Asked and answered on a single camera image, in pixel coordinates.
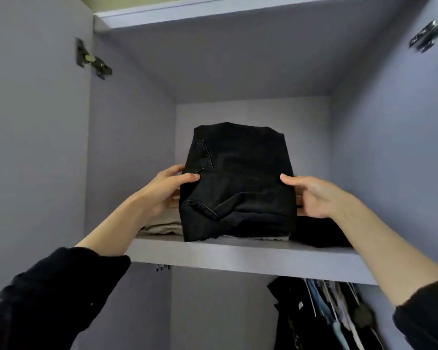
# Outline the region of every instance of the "person's right hand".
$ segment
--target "person's right hand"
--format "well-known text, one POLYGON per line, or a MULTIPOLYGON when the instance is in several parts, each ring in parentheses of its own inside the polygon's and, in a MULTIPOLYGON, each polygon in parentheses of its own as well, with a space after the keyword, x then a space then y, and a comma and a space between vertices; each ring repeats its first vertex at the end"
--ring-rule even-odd
POLYGON ((314 177, 281 175, 281 181, 295 187, 297 204, 303 205, 304 215, 334 218, 348 194, 337 185, 314 177))

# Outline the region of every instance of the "shelf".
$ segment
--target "shelf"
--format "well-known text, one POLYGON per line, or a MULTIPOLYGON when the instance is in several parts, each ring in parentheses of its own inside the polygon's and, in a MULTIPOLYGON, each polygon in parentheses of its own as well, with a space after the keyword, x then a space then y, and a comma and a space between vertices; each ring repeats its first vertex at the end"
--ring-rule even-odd
POLYGON ((231 237, 185 243, 181 236, 143 236, 133 241, 127 254, 142 263, 376 285, 360 255, 347 248, 231 237))

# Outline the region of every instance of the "hand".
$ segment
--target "hand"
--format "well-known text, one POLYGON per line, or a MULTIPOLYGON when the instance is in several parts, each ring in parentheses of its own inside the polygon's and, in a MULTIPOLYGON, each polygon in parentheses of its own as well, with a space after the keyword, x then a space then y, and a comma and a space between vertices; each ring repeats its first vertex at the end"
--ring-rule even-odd
POLYGON ((159 172, 146 187, 135 193, 136 197, 143 201, 149 217, 157 216, 169 207, 178 206, 180 186, 183 183, 193 183, 199 180, 199 174, 177 175, 184 168, 184 165, 176 165, 159 172))
POLYGON ((344 205, 345 197, 350 195, 335 184, 314 177, 283 174, 281 181, 295 187, 297 205, 303 205, 303 214, 310 217, 334 218, 344 205))

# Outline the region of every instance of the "black sleeve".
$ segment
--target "black sleeve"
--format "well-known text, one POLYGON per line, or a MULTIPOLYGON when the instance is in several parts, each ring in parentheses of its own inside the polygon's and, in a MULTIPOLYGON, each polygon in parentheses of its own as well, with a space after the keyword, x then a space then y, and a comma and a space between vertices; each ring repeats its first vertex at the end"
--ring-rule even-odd
POLYGON ((438 282, 397 307, 393 319, 414 350, 438 350, 438 282))
POLYGON ((70 349, 130 266, 87 248, 59 248, 0 293, 0 350, 70 349))

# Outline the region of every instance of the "wardrobe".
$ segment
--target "wardrobe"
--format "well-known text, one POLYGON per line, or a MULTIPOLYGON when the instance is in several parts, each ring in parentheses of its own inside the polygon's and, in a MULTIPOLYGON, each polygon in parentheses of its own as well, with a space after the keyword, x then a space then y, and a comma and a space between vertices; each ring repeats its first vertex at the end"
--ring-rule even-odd
MULTIPOLYGON (((438 41, 408 46, 436 18, 438 0, 182 0, 96 15, 79 0, 0 0, 0 288, 183 163, 196 126, 227 121, 284 133, 296 175, 355 194, 438 262, 438 41), (78 66, 76 39, 111 71, 78 66)), ((410 349, 353 250, 143 236, 128 255, 76 349, 272 349, 276 276, 357 284, 388 347, 410 349)))

